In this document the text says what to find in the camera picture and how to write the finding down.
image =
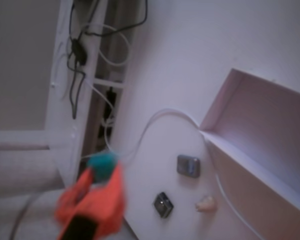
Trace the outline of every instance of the orange toy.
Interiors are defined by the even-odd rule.
[[[90,223],[96,226],[90,234],[93,236],[90,239],[94,240],[120,230],[125,210],[122,167],[117,164],[105,186],[90,189],[93,178],[93,170],[86,169],[78,182],[58,200],[55,218],[64,226],[59,240],[89,239],[81,234],[88,232],[87,228],[91,230]],[[78,222],[78,216],[88,223],[74,223]]]

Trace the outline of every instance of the floor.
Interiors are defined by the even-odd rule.
[[[62,190],[45,192],[29,208],[17,230],[15,240],[54,240],[60,227],[53,214]],[[29,195],[0,198],[0,240],[8,239],[13,222]],[[105,240],[136,240],[130,228],[123,225],[118,234]]]

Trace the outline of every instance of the white wall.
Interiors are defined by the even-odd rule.
[[[0,130],[43,130],[59,0],[0,0]]]
[[[200,123],[232,68],[300,92],[300,0],[150,0],[134,50],[112,137],[113,147],[123,151],[164,107],[185,110]],[[199,179],[178,175],[178,154],[202,159]],[[133,157],[125,168],[126,219],[141,240],[258,239],[223,200],[207,148],[183,119],[156,121]],[[300,213],[289,203],[260,183],[245,184],[249,176],[240,169],[220,174],[233,203],[267,240],[300,240],[300,232],[293,236]],[[242,184],[230,186],[230,177]],[[165,220],[152,206],[161,191],[175,207]],[[206,194],[216,196],[216,214],[195,211]],[[277,221],[269,223],[270,215]]]

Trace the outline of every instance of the small beige object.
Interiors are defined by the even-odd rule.
[[[206,196],[195,204],[195,209],[201,213],[212,213],[217,210],[217,201],[213,196]]]

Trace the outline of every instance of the black object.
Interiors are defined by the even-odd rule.
[[[86,65],[87,62],[87,52],[84,46],[80,43],[78,39],[71,40],[71,50],[74,54],[75,60],[81,65]]]
[[[174,205],[164,192],[161,192],[156,196],[153,205],[163,219],[167,218],[174,208]]]
[[[75,215],[68,224],[61,240],[92,240],[98,224],[86,216]]]
[[[138,26],[144,24],[147,21],[147,18],[148,18],[148,0],[144,0],[144,4],[145,4],[145,13],[144,13],[144,18],[141,22],[138,22],[138,23],[135,23],[135,24],[132,24],[132,25],[129,25],[129,26],[124,26],[124,27],[119,28],[117,30],[112,30],[112,31],[106,32],[106,33],[95,33],[95,32],[86,31],[85,34],[88,35],[88,36],[97,36],[97,37],[104,38],[104,37],[108,37],[110,35],[117,34],[119,32],[122,32],[122,31],[125,31],[125,30],[128,30],[128,29],[133,29],[135,27],[138,27]]]

